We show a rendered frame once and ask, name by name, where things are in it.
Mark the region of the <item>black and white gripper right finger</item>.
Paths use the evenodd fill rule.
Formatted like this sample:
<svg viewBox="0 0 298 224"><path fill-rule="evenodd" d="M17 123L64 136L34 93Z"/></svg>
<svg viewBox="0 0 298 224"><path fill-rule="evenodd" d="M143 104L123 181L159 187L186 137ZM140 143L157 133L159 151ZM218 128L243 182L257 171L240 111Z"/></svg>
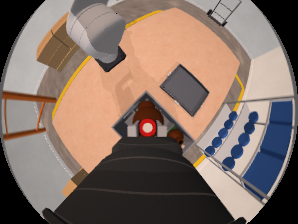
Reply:
<svg viewBox="0 0 298 224"><path fill-rule="evenodd" d="M157 137L167 137L167 126L162 125L159 120L155 120L156 123L156 132L155 135Z"/></svg>

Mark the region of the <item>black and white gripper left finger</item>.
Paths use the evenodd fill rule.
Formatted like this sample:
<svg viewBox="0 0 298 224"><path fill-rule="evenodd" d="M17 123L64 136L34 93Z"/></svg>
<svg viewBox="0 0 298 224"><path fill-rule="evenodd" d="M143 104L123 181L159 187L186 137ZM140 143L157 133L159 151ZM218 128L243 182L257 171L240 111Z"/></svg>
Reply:
<svg viewBox="0 0 298 224"><path fill-rule="evenodd" d="M138 136L140 136L140 122L141 120L137 120L132 126L128 126L128 137L137 137L137 132Z"/></svg>

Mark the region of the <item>dark grey divided crate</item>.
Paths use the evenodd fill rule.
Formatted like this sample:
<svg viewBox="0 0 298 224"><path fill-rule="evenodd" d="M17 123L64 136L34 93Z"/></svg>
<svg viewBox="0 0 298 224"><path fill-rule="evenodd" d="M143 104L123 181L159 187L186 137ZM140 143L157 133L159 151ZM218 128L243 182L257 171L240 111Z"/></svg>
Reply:
<svg viewBox="0 0 298 224"><path fill-rule="evenodd" d="M193 146L193 144L196 142L196 140L184 129L184 127L147 90L123 113L123 115L113 124L113 126L111 128L121 138L122 137L128 137L127 127L133 125L133 116L134 116L135 112L138 110L138 105L144 100L151 101L155 105L155 108L157 108L162 113L162 115L164 117L164 125L167 126L167 132L173 126L176 127L177 129L179 129L180 131L182 129L184 130L182 132L183 135L184 135L184 139L183 139L184 143L182 145L180 145L181 147L183 145L185 146L182 149L183 150L183 155L184 155ZM131 115L131 113L132 113L132 115ZM171 121L173 123L168 120L168 116L169 116L169 118L171 119ZM121 124L118 124L119 121L121 122ZM187 136L185 136L185 134Z"/></svg>

